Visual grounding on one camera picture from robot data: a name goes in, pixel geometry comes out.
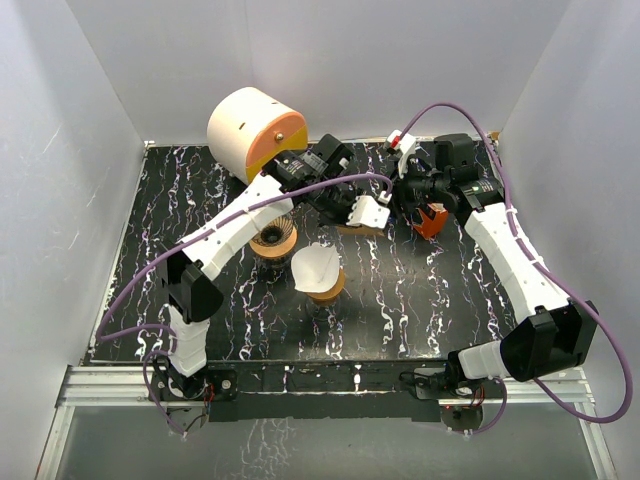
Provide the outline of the coffee filter packet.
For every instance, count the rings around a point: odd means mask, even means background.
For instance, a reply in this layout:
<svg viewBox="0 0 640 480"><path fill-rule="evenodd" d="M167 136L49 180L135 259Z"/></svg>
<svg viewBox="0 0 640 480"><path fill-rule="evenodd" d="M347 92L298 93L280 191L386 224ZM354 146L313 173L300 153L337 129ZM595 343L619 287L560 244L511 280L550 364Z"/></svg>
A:
<svg viewBox="0 0 640 480"><path fill-rule="evenodd" d="M448 218L448 211L441 203L429 203L417 207L412 215L413 229L424 239L439 234Z"/></svg>

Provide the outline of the white paper coffee filter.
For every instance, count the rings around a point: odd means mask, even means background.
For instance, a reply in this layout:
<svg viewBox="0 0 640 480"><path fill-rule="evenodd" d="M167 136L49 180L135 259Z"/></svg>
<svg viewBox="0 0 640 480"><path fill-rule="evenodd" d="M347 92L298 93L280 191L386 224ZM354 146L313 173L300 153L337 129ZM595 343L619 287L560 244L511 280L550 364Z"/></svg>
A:
<svg viewBox="0 0 640 480"><path fill-rule="evenodd" d="M335 246L313 243L293 255L290 267L297 291L324 293L338 280L340 260Z"/></svg>

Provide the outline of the glass carafe with brown band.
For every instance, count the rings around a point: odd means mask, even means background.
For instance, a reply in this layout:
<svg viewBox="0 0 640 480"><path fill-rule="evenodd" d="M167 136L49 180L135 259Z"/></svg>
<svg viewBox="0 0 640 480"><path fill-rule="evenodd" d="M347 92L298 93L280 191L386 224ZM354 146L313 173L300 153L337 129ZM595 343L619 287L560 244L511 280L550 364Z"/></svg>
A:
<svg viewBox="0 0 640 480"><path fill-rule="evenodd" d="M305 313L313 326L332 328L340 320L341 300L331 302L316 302L308 299L305 303Z"/></svg>

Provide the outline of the brown paper coffee filter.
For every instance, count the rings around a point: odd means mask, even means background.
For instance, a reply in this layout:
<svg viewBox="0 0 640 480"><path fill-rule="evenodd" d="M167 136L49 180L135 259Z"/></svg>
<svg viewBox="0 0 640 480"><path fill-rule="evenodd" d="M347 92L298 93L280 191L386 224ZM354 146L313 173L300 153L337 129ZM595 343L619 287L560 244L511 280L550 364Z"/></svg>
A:
<svg viewBox="0 0 640 480"><path fill-rule="evenodd" d="M344 226L337 225L336 230L342 235L355 235L355 236L385 236L383 229L368 227L368 226Z"/></svg>

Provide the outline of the dark glass dripper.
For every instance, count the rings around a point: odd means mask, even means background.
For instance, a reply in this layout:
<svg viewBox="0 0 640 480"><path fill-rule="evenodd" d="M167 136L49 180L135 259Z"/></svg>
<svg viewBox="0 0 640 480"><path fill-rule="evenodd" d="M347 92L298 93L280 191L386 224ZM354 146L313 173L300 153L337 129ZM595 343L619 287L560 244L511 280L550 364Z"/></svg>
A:
<svg viewBox="0 0 640 480"><path fill-rule="evenodd" d="M284 243L292 235L294 229L293 217L287 213L267 224L256 235L255 242L261 246L277 246Z"/></svg>

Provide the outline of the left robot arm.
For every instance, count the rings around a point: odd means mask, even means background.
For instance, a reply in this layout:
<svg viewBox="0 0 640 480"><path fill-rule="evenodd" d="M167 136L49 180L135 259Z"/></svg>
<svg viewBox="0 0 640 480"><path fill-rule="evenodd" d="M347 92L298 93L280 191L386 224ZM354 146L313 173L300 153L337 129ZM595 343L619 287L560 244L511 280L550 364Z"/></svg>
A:
<svg viewBox="0 0 640 480"><path fill-rule="evenodd" d="M225 265L299 203L310 205L329 225L346 225L361 194L346 173L354 156L330 134L307 151L276 154L243 193L161 262L173 339L167 359L155 361L154 370L173 394L194 399L205 390L206 336L224 299L214 281Z"/></svg>

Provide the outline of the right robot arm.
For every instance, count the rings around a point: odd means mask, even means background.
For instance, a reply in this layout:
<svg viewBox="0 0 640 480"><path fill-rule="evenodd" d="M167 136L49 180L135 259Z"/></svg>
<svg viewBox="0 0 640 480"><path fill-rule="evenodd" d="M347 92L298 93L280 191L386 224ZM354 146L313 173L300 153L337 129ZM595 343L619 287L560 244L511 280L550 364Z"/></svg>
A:
<svg viewBox="0 0 640 480"><path fill-rule="evenodd" d="M536 269L539 258L525 254L510 221L504 188L485 177L474 162L474 142L467 134L435 139L433 167L416 155L417 141L399 131L389 137L396 155L393 199L405 216L419 213L423 229L428 205L439 204L480 247L506 290L517 325L504 339L454 351L445 369L447 388L466 397L482 379L525 382L584 363L596 322L586 309Z"/></svg>

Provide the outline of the white round drawer cabinet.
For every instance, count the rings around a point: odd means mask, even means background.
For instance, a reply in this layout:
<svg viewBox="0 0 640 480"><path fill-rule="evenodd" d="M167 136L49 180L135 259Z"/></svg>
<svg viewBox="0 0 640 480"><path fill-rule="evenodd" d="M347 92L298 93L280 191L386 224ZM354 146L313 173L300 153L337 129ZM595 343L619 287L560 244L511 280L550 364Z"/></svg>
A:
<svg viewBox="0 0 640 480"><path fill-rule="evenodd" d="M278 153L303 150L308 140L304 116L255 87L225 97L207 125L211 155L246 185Z"/></svg>

